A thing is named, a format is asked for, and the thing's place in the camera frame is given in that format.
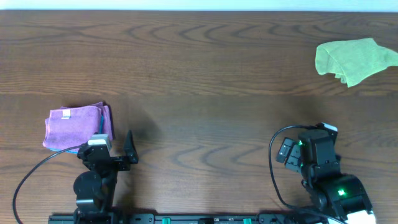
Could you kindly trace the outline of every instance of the yellow-green cloth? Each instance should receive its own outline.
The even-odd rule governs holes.
[[[398,53],[378,46],[372,38],[321,44],[315,57],[319,75],[334,73],[348,87],[388,66],[398,66]]]

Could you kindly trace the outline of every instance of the white label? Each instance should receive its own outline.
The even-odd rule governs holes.
[[[69,119],[69,118],[70,118],[70,110],[63,110],[62,119]]]

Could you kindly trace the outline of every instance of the purple towel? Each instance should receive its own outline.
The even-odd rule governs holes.
[[[70,117],[62,119],[64,111],[70,110]],[[87,142],[95,132],[101,131],[101,117],[103,118],[102,133],[112,139],[112,125],[109,107],[102,102],[80,108],[61,107],[50,111],[50,117],[45,120],[46,133],[43,146],[59,151],[72,146],[79,146]]]
[[[103,102],[95,103],[90,106],[96,106],[101,109],[101,114],[104,118],[104,123],[102,127],[102,134],[108,134],[109,140],[113,140],[112,135],[112,124],[111,124],[111,113],[109,112],[109,107],[104,106]]]

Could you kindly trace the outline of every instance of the wooden table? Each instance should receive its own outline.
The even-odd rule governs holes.
[[[131,129],[140,155],[119,174],[114,204],[127,211],[286,210],[269,140],[323,121],[339,127],[342,170],[361,179],[379,223],[397,223],[398,68],[347,88],[314,65],[319,44],[365,37],[398,50],[398,14],[1,11],[0,222],[15,223],[19,181],[52,153],[42,146],[49,111],[105,101],[113,152]],[[308,205],[301,176],[274,165],[283,198]],[[72,154],[40,167],[18,196],[21,219],[74,211],[84,171]]]

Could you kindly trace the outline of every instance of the black cable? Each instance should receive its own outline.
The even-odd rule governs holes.
[[[275,138],[278,136],[278,134],[281,133],[282,131],[285,131],[285,130],[290,129],[290,128],[312,129],[312,126],[305,126],[305,125],[291,125],[291,126],[286,126],[286,127],[284,127],[284,128],[281,128],[279,131],[277,131],[277,132],[274,134],[274,136],[271,138],[271,141],[269,142],[269,147],[268,147],[269,172],[271,173],[272,183],[274,184],[274,188],[275,188],[276,194],[278,195],[278,198],[279,198],[280,202],[282,202],[282,204],[284,204],[287,208],[290,208],[290,209],[292,209],[292,210],[296,210],[296,211],[298,211],[298,212],[307,213],[307,214],[311,214],[311,215],[316,215],[316,216],[319,216],[319,217],[327,218],[327,219],[333,220],[333,221],[338,222],[338,223],[341,223],[341,224],[347,224],[347,223],[344,222],[344,221],[341,221],[341,220],[339,220],[339,219],[337,219],[337,218],[335,218],[335,217],[331,217],[331,216],[329,216],[329,215],[322,214],[322,213],[320,213],[320,212],[316,212],[316,211],[313,211],[313,210],[310,210],[310,209],[300,208],[300,207],[297,207],[297,206],[289,205],[288,203],[286,203],[286,202],[282,199],[282,196],[280,196],[279,189],[278,189],[278,186],[276,185],[276,181],[275,181],[275,177],[274,177],[274,171],[272,170],[272,155],[271,155],[271,149],[272,149],[272,143],[274,142],[274,140],[275,140]]]
[[[21,219],[20,219],[19,216],[18,216],[16,202],[17,202],[17,195],[18,195],[19,189],[21,188],[22,184],[24,184],[25,180],[26,180],[37,168],[39,168],[39,166],[41,166],[43,163],[47,162],[49,159],[51,159],[51,158],[53,158],[53,157],[55,157],[55,156],[57,156],[57,155],[59,155],[59,154],[61,154],[61,153],[63,153],[63,152],[66,152],[66,151],[69,151],[69,150],[72,150],[72,149],[77,149],[77,148],[79,148],[79,147],[80,147],[80,146],[69,147],[69,148],[67,148],[67,149],[58,151],[58,152],[52,154],[51,156],[48,156],[47,158],[43,159],[42,162],[38,163],[35,167],[33,167],[33,169],[30,170],[29,173],[27,173],[26,176],[21,180],[21,182],[19,183],[17,189],[16,189],[15,192],[14,192],[14,198],[12,199],[12,211],[14,212],[15,219],[17,220],[17,222],[18,222],[19,224],[23,224],[23,222],[21,221]]]

